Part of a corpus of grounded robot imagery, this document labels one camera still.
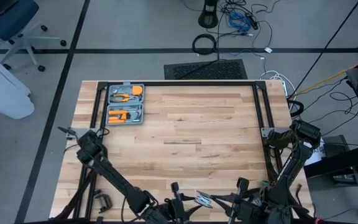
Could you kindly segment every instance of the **butcher block tabletop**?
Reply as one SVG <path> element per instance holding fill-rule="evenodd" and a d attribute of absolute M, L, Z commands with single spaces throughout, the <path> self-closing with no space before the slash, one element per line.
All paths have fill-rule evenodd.
<path fill-rule="evenodd" d="M 98 81 L 81 84 L 72 128 L 89 128 L 97 86 Z M 268 80 L 266 86 L 275 127 L 289 127 L 291 117 L 281 82 Z M 105 91 L 96 127 L 102 117 L 104 94 Z M 261 91 L 259 97 L 267 124 Z M 268 180 L 251 86 L 146 86 L 144 109 L 141 125 L 106 126 L 110 133 L 103 144 L 113 167 L 160 203 L 173 198 L 172 182 L 179 183 L 181 193 L 195 196 L 195 190 L 214 195 L 237 192 L 239 177 L 249 179 L 249 188 L 264 186 L 263 180 Z M 74 144 L 68 141 L 67 147 Z M 77 150 L 78 146 L 74 146 L 64 155 L 50 217 L 63 210 L 78 188 L 82 164 L 76 158 Z M 284 150 L 283 163 L 290 153 Z M 302 206 L 313 214 L 303 170 L 290 187 L 294 197 L 298 184 L 302 185 Z M 91 219 L 102 216 L 105 221 L 121 220 L 123 195 L 102 176 L 97 178 L 96 189 L 111 197 L 113 208 L 99 214 L 100 205 L 95 200 Z M 88 192 L 83 196 L 80 217 L 85 215 L 87 195 Z M 185 202 L 185 208 L 195 205 Z M 124 219 L 134 217 L 126 203 Z M 191 220 L 225 222 L 228 217 L 214 203 L 212 209 L 200 208 Z"/>

